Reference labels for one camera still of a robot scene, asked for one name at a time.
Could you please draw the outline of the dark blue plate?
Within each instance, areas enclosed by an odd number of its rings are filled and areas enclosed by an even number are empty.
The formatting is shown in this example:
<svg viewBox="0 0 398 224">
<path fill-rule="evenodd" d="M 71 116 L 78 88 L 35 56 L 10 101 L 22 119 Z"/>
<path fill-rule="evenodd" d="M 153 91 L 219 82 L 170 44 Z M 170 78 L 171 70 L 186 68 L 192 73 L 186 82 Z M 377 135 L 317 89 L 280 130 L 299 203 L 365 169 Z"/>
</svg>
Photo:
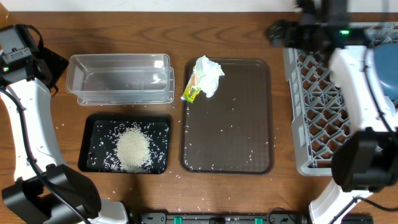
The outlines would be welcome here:
<svg viewBox="0 0 398 224">
<path fill-rule="evenodd" d="M 374 49 L 374 64 L 380 86 L 392 101 L 397 100 L 397 44 L 382 44 Z"/>
</svg>

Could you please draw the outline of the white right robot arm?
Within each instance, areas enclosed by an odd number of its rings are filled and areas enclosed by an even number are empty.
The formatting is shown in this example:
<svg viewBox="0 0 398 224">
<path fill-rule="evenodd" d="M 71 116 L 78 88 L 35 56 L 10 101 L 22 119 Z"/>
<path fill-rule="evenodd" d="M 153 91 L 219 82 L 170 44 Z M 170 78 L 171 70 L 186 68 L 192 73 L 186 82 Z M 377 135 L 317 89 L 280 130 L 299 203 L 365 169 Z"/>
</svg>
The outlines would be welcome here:
<svg viewBox="0 0 398 224">
<path fill-rule="evenodd" d="M 321 52 L 348 108 L 351 135 L 331 159 L 332 180 L 298 223 L 340 223 L 359 202 L 397 182 L 397 120 L 374 66 L 371 39 L 349 26 L 346 1 L 299 1 L 299 21 L 279 20 L 273 46 Z"/>
</svg>

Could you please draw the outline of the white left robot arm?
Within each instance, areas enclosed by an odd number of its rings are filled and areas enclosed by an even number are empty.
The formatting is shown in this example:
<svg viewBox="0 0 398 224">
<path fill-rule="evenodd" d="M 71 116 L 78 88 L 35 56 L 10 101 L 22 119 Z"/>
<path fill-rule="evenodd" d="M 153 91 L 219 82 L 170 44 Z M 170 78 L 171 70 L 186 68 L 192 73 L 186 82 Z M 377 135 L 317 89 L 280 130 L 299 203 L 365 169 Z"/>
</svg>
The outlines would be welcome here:
<svg viewBox="0 0 398 224">
<path fill-rule="evenodd" d="M 1 29 L 1 100 L 16 152 L 14 184 L 2 200 L 26 223 L 127 223 L 123 203 L 102 199 L 62 156 L 50 101 L 68 61 L 35 40 L 38 33 L 25 24 Z"/>
</svg>

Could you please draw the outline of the yellow green snack wrapper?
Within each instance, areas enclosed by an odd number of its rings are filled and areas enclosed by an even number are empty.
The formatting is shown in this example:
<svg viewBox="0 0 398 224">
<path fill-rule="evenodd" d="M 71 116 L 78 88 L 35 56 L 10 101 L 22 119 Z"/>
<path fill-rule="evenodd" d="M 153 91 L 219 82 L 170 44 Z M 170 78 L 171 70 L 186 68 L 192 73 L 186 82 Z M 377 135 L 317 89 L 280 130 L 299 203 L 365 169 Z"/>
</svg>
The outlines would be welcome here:
<svg viewBox="0 0 398 224">
<path fill-rule="evenodd" d="M 183 95 L 181 96 L 182 100 L 193 103 L 196 96 L 199 94 L 199 92 L 201 92 L 201 88 L 199 87 L 199 81 L 199 75 L 197 74 L 196 68 L 193 67 L 193 72 L 184 89 Z"/>
</svg>

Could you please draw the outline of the white tissue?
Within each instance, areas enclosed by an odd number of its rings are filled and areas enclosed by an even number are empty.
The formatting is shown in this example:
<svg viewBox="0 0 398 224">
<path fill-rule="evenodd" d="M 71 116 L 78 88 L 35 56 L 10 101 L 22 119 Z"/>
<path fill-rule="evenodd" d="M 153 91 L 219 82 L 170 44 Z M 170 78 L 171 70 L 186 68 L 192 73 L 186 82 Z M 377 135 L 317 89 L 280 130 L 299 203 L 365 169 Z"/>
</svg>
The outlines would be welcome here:
<svg viewBox="0 0 398 224">
<path fill-rule="evenodd" d="M 211 98 L 218 89 L 219 79 L 224 76 L 221 65 L 211 61 L 206 55 L 197 59 L 195 68 L 195 86 Z"/>
</svg>

